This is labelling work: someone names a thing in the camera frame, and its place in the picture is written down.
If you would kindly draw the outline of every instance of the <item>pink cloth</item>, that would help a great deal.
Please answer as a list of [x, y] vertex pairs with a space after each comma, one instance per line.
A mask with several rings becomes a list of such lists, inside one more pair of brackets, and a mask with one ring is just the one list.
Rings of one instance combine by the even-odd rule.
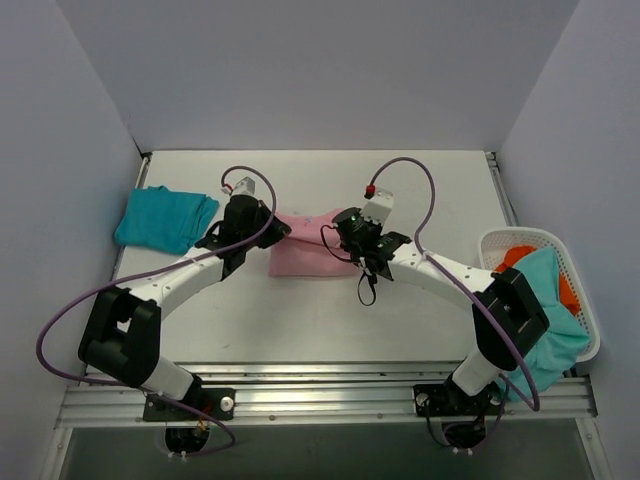
[[[320, 227], [331, 226], [333, 217], [342, 210], [338, 208], [318, 217], [291, 217], [278, 213], [278, 218], [291, 227], [291, 234], [271, 247], [269, 275], [343, 277], [358, 273], [355, 265], [333, 258], [320, 237]], [[335, 230], [325, 228], [324, 237], [336, 255], [347, 257], [340, 248], [340, 237]]]

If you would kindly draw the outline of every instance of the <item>metal frame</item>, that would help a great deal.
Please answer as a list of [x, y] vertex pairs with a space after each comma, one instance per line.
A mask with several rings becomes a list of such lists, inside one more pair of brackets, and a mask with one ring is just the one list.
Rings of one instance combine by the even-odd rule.
[[[517, 217], [508, 200], [494, 153], [487, 154], [496, 192], [508, 225]], [[150, 157], [143, 158], [136, 186], [143, 186]], [[121, 255], [114, 267], [114, 277]], [[304, 425], [424, 422], [415, 415], [412, 387], [441, 383], [457, 362], [339, 364], [182, 364], [209, 385], [236, 389], [230, 425]], [[91, 368], [96, 378], [104, 374]], [[74, 428], [149, 428], [142, 422], [144, 394], [125, 387], [69, 387], [56, 424], [41, 480], [59, 478]], [[575, 419], [595, 480], [611, 474], [594, 418], [595, 400], [588, 377], [564, 378], [541, 395], [542, 410], [509, 405], [504, 420]], [[166, 425], [190, 425], [176, 422]]]

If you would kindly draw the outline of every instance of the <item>red connector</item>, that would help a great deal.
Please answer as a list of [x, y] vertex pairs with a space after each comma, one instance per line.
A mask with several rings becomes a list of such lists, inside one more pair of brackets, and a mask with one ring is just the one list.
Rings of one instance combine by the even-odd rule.
[[367, 188], [365, 188], [365, 190], [364, 190], [364, 198], [369, 200], [370, 198], [373, 198], [375, 193], [376, 193], [376, 186], [375, 185], [367, 185]]

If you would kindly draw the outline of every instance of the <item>orange cloth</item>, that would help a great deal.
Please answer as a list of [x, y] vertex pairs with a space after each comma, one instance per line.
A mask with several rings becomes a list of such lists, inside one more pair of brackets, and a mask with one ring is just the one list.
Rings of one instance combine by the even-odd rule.
[[[504, 261], [496, 268], [496, 272], [504, 272], [507, 267], [513, 267], [518, 260], [529, 255], [531, 252], [535, 252], [535, 250], [535, 247], [529, 245], [520, 245], [509, 249], [504, 256]], [[560, 274], [560, 278], [558, 279], [558, 293], [560, 295], [560, 303], [567, 307], [567, 310], [569, 310], [573, 316], [576, 316], [578, 312], [580, 312], [580, 301], [575, 293], [573, 293], [573, 290], [571, 290], [569, 282], [567, 282], [563, 274]]]

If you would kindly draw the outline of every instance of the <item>screw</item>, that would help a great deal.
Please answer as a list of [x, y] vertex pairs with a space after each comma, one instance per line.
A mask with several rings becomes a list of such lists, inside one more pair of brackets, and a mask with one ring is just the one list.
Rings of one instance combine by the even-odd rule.
[[419, 407], [424, 407], [427, 403], [427, 400], [429, 400], [429, 395], [427, 395], [426, 393], [419, 393], [418, 395], [416, 395], [416, 405], [418, 405]]
[[231, 397], [222, 397], [220, 400], [220, 410], [223, 412], [230, 412], [233, 410], [234, 401]]

